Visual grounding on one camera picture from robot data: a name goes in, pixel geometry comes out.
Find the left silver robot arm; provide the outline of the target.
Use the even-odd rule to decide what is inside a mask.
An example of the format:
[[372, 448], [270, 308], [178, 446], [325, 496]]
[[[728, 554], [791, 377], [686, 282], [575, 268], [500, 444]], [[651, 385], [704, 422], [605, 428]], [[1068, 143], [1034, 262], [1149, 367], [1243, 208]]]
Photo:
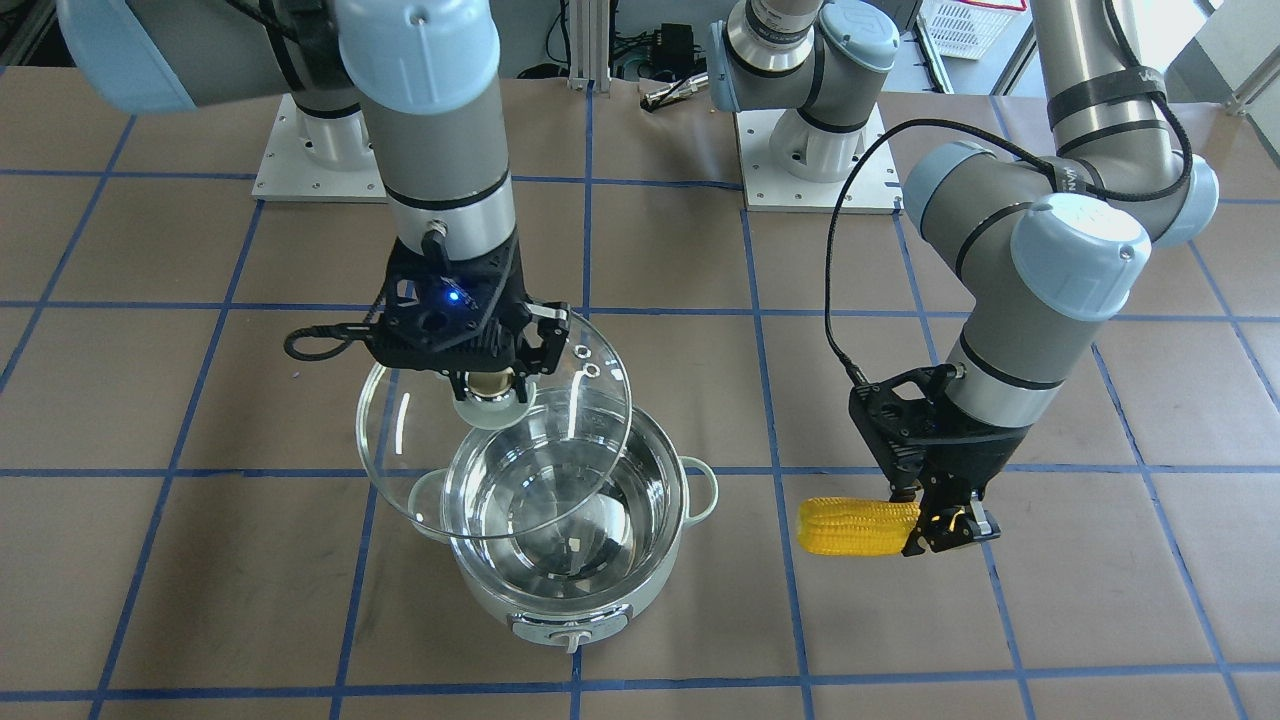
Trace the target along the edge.
[[[1047, 119], [1038, 156], [964, 133], [902, 186], [920, 237], [974, 299], [936, 366], [869, 379], [844, 351], [850, 416], [891, 492], [809, 498], [797, 541], [817, 555], [915, 556], [998, 537], [983, 507], [998, 475], [1156, 247], [1197, 237], [1219, 182], [1140, 63], [1116, 1], [1033, 1]], [[863, 1], [740, 1], [710, 28], [709, 87], [723, 111], [783, 111], [771, 152], [787, 172], [850, 190], [893, 132], [867, 129], [897, 53], [895, 23]]]

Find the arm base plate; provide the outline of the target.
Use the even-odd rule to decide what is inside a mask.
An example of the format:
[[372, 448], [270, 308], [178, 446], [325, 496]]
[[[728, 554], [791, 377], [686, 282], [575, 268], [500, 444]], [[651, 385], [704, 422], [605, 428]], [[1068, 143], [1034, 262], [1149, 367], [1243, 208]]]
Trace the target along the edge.
[[901, 204], [900, 174], [888, 146], [877, 150], [850, 188], [850, 170], [884, 133], [874, 105], [867, 123], [850, 133], [810, 127], [795, 110], [735, 115], [744, 196], [750, 211], [888, 214]]
[[360, 108], [314, 111], [284, 95], [251, 193], [266, 202], [384, 202]]

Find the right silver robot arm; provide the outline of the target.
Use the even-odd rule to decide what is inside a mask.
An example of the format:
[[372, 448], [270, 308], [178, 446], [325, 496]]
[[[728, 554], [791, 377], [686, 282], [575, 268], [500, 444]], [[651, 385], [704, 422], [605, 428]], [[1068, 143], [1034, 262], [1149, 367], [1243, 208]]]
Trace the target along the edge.
[[520, 404], [552, 374], [566, 304], [525, 290], [500, 41], [485, 1], [60, 1], [77, 67], [129, 114], [292, 94], [310, 117], [364, 118], [397, 237], [365, 323], [293, 331], [362, 343], [387, 368], [445, 375], [454, 397], [504, 379]]

